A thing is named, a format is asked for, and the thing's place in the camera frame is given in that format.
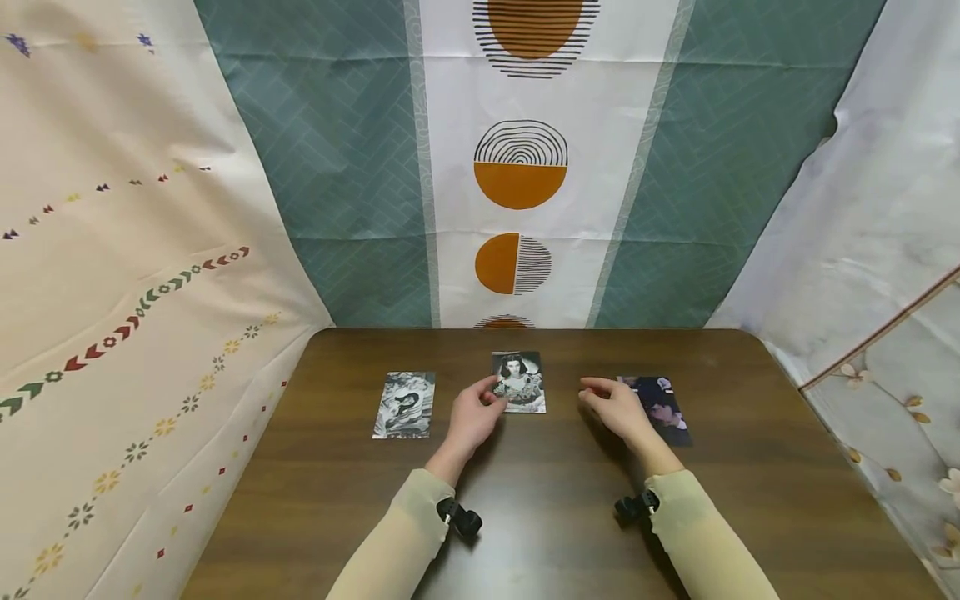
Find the white curtain panel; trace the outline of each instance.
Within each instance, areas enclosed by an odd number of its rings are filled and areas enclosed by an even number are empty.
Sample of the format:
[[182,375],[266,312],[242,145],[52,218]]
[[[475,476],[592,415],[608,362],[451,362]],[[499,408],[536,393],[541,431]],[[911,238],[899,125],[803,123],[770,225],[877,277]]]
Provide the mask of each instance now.
[[0,597],[174,597],[329,316],[189,0],[6,2],[0,90]]
[[889,2],[836,109],[708,326],[805,384],[960,265],[960,12]]
[[774,352],[945,593],[960,598],[960,12],[889,2],[708,326]]

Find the right hand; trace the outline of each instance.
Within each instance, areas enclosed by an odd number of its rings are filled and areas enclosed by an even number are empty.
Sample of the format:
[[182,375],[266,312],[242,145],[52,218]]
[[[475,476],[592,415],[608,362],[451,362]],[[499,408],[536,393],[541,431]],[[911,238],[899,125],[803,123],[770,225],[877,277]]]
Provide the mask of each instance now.
[[642,444],[660,437],[629,385],[603,377],[581,377],[580,383],[585,387],[580,399],[624,442]]
[[647,419],[640,398],[630,386],[603,377],[582,377],[580,383],[586,387],[580,392],[580,399],[608,429],[627,443],[640,459],[647,476],[684,469],[680,459]]

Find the beige sleeve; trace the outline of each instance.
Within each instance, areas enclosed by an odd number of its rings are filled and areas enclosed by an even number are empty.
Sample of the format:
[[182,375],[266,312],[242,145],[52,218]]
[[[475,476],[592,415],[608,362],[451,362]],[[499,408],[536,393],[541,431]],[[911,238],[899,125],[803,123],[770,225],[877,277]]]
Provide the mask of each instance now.
[[688,470],[647,479],[653,531],[692,600],[776,600],[760,566]]
[[446,539],[437,503],[454,494],[425,469],[410,473],[387,514],[353,553],[327,600],[410,600]]

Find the fabric backdrop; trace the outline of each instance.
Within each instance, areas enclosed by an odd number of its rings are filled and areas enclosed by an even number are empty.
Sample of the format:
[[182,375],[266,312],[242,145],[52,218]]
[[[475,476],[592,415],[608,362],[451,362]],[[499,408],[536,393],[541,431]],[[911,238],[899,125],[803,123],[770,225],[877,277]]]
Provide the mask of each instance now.
[[[338,325],[703,325],[883,0],[579,4],[197,0]],[[560,150],[480,156],[511,122]]]
[[960,14],[890,3],[710,326],[774,352],[880,504],[960,597]]
[[0,598],[172,598],[329,324],[189,0],[0,8]]

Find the finger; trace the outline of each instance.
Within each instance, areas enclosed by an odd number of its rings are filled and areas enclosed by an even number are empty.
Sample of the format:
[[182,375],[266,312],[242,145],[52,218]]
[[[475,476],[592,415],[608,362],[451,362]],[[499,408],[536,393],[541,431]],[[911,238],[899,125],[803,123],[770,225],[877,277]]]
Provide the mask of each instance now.
[[487,407],[491,413],[496,414],[498,417],[503,414],[503,411],[507,410],[507,399],[506,398],[497,398]]
[[606,394],[610,394],[618,386],[625,385],[619,381],[613,381],[612,379],[606,379],[604,377],[581,377],[580,383],[588,388]]
[[590,388],[580,391],[580,399],[593,411],[596,411],[599,408],[599,404],[604,401],[604,398],[595,394]]
[[496,383],[496,375],[487,375],[480,381],[477,381],[473,385],[469,386],[467,389],[471,392],[474,392],[478,396],[486,392],[491,385]]

